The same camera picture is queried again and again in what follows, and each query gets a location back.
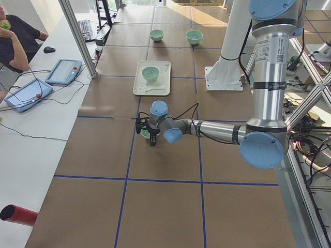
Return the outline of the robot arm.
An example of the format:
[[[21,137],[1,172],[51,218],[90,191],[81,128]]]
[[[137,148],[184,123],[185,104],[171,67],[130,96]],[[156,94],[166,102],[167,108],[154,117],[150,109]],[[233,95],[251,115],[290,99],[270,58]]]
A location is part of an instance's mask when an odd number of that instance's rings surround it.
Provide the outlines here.
[[[163,101],[155,101],[148,120],[151,145],[162,133],[171,144],[183,135],[238,144],[244,160],[259,169],[278,166],[288,149],[288,127],[282,118],[289,39],[303,33],[306,1],[249,1],[252,35],[256,38],[252,117],[245,126],[195,119],[175,119]]]

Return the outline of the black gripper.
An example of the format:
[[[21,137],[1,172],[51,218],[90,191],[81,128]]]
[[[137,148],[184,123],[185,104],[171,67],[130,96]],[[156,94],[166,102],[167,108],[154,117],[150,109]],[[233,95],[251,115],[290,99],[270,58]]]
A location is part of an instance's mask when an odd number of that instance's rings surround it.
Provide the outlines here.
[[[159,135],[159,129],[155,126],[147,125],[147,130],[150,134],[150,146],[155,147],[157,144],[157,136]]]

